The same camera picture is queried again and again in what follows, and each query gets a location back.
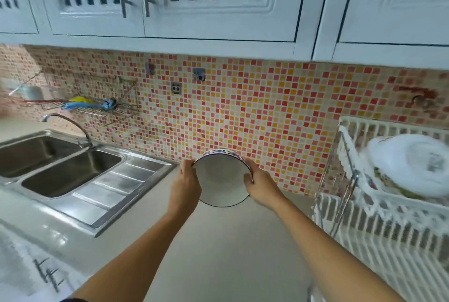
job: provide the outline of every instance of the yellow object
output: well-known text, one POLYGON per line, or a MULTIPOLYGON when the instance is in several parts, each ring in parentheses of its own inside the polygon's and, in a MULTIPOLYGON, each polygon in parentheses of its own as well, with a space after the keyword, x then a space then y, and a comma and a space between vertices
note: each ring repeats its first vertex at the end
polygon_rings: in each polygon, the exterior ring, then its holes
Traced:
POLYGON ((89 100, 89 99, 87 99, 87 98, 83 98, 82 96, 76 96, 76 97, 74 97, 74 98, 71 98, 69 101, 70 101, 70 102, 95 103, 94 101, 89 100))

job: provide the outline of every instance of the person's left hand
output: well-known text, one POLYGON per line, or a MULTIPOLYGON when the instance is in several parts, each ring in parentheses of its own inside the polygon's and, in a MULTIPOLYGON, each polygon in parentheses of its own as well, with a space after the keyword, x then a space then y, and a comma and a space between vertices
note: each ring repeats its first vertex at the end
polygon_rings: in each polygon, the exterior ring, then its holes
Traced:
POLYGON ((171 186, 167 214, 188 218, 197 207, 202 190, 193 164, 193 160, 181 162, 181 173, 171 186))

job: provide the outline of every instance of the hand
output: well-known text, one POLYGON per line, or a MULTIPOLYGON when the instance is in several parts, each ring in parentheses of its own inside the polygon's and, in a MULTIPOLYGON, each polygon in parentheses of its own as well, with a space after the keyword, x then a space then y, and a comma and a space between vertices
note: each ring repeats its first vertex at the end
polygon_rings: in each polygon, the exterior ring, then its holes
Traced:
POLYGON ((171 186, 167 214, 182 215, 186 219, 194 212, 201 195, 201 186, 192 167, 193 160, 181 162, 181 173, 171 186))
POLYGON ((285 196, 271 178, 270 173, 260 169, 257 164, 250 159, 247 159, 246 163, 250 166, 254 180, 253 183, 249 174, 245 174, 243 178, 249 195, 256 202, 274 209, 278 202, 286 199, 285 196))

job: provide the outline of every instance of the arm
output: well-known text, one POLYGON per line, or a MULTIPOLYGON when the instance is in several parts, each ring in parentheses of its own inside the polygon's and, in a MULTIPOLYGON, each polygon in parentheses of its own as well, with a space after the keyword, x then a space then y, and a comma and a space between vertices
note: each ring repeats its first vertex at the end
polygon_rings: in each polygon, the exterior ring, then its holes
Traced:
POLYGON ((184 160, 171 187, 167 213, 71 296, 88 302, 141 302, 168 247, 198 205, 201 187, 193 162, 184 160))
POLYGON ((246 189, 272 209, 290 231, 327 302, 405 302, 387 283, 355 258, 286 198, 268 172, 248 163, 254 183, 246 189))

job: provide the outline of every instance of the forearm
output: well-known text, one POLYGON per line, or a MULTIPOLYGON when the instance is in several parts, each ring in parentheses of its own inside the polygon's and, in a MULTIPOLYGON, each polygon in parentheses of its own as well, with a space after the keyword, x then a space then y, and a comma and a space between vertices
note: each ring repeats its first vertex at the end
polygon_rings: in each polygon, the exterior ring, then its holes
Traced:
POLYGON ((295 239, 327 302, 404 301, 287 198, 279 199, 273 209, 295 239))
POLYGON ((181 214, 164 215, 72 297, 88 302, 143 301, 168 247, 185 221, 181 214))

